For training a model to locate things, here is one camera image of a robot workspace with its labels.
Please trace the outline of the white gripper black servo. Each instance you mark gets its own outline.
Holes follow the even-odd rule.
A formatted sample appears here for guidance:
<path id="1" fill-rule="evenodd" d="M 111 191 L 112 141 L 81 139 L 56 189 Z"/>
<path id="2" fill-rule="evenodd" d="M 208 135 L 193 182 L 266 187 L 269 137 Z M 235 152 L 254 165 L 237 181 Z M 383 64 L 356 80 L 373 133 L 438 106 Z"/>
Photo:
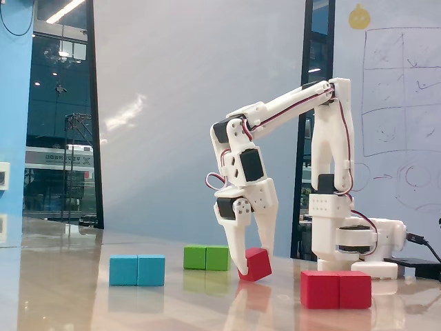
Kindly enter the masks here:
<path id="1" fill-rule="evenodd" d="M 245 187 L 230 185 L 216 194 L 214 211 L 224 227 L 231 258 L 241 273 L 248 273 L 245 228 L 255 217 L 261 248 L 273 257 L 278 199 L 271 178 Z"/>

